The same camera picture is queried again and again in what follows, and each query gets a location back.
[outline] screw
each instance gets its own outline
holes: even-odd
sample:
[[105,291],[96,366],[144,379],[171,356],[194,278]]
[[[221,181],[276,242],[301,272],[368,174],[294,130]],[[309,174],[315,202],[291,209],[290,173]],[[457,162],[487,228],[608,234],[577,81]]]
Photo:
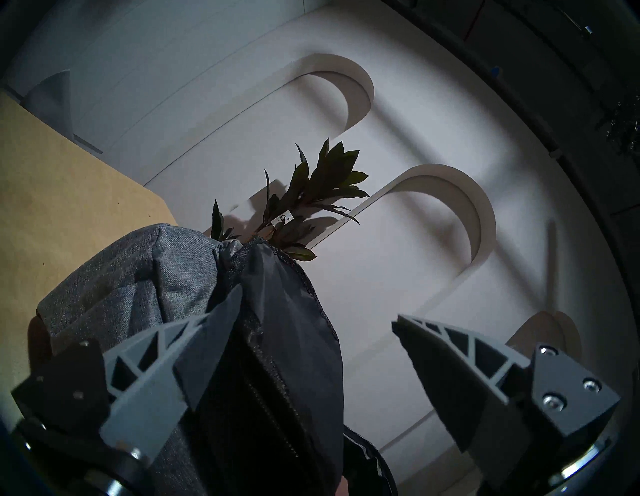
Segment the screw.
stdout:
[[562,398],[559,398],[553,394],[547,394],[542,399],[542,404],[545,405],[549,410],[554,410],[556,412],[561,412],[564,410],[566,403]]
[[558,354],[557,350],[550,346],[540,346],[540,353],[542,353],[543,355],[548,354],[552,356],[556,356]]
[[589,392],[599,393],[602,387],[598,384],[598,381],[595,379],[585,379],[582,383],[582,386]]

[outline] white panel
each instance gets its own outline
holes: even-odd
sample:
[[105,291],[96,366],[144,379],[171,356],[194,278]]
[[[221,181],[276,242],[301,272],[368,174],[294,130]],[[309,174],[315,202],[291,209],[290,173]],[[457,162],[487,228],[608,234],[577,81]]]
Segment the white panel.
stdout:
[[52,7],[4,75],[21,95],[76,59],[145,0],[66,0]]
[[[354,87],[360,105],[368,98],[353,80],[334,74],[342,87]],[[300,163],[296,143],[315,164],[323,141],[348,124],[351,109],[343,93],[327,79],[307,75],[283,86],[160,173],[148,187],[164,198],[178,224],[201,232],[211,226],[211,209],[222,212],[250,198],[272,181],[288,184]]]
[[385,457],[396,484],[400,485],[453,445],[453,438],[438,416],[434,415],[386,449],[382,456]]
[[[184,3],[179,3],[179,6],[184,9]],[[112,83],[100,82],[104,73],[102,69],[97,71],[97,65],[92,65],[96,71],[92,72],[88,82],[99,84],[104,89],[99,104],[78,122],[78,129],[85,139],[102,150],[108,150],[136,122],[194,78],[246,44],[303,14],[300,0],[240,0],[216,15],[202,19],[184,36],[173,39],[169,44],[163,39],[166,47],[157,46],[149,59],[127,57],[131,72],[121,73],[113,89],[110,89]],[[134,31],[129,27],[126,37],[132,37]],[[123,47],[131,44],[130,40],[122,41]],[[100,59],[106,58],[107,53],[106,50]],[[77,115],[82,115],[88,110],[91,99],[80,94],[77,98]]]
[[[79,119],[98,101],[108,98],[112,88],[120,81],[126,81],[132,71],[140,70],[156,57],[163,58],[165,47],[179,44],[185,36],[188,37],[186,33],[192,28],[197,30],[198,26],[204,26],[207,20],[218,17],[233,3],[233,0],[192,0],[188,4],[180,0],[147,0],[131,11],[85,51],[72,67],[75,122],[81,124]],[[188,49],[198,52],[202,47],[195,44]],[[182,55],[191,61],[187,54]],[[169,63],[163,79],[171,77],[171,69],[172,64]],[[159,83],[145,82],[143,86],[128,87],[136,94],[134,98],[138,99],[139,95],[153,90]],[[162,94],[162,98],[173,91]],[[113,105],[114,100],[109,100],[108,104]],[[127,102],[116,100],[116,104],[126,106]]]
[[331,0],[304,0],[305,2],[305,13],[313,12],[320,7],[324,7],[325,5],[329,5]]
[[413,313],[471,263],[467,231],[450,208],[400,186],[405,191],[392,190],[361,212],[359,225],[348,222],[321,241],[318,258],[304,264],[340,339],[345,423],[378,447],[432,410],[391,321]]
[[471,263],[460,219],[424,193],[387,193],[358,221],[321,241],[317,259],[304,265],[340,338],[345,369],[390,334],[398,314],[413,314]]
[[[361,312],[361,302],[352,302],[353,312]],[[387,328],[390,332],[391,321]],[[342,339],[346,330],[336,330]],[[393,335],[384,344],[344,378],[344,423],[378,448],[433,410],[399,339]]]

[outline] tan surface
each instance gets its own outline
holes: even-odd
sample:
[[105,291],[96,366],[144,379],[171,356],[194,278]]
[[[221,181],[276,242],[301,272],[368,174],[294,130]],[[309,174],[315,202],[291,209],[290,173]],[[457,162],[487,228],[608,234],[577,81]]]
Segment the tan surface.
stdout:
[[112,242],[160,222],[175,224],[164,200],[0,93],[0,415],[9,428],[40,300]]

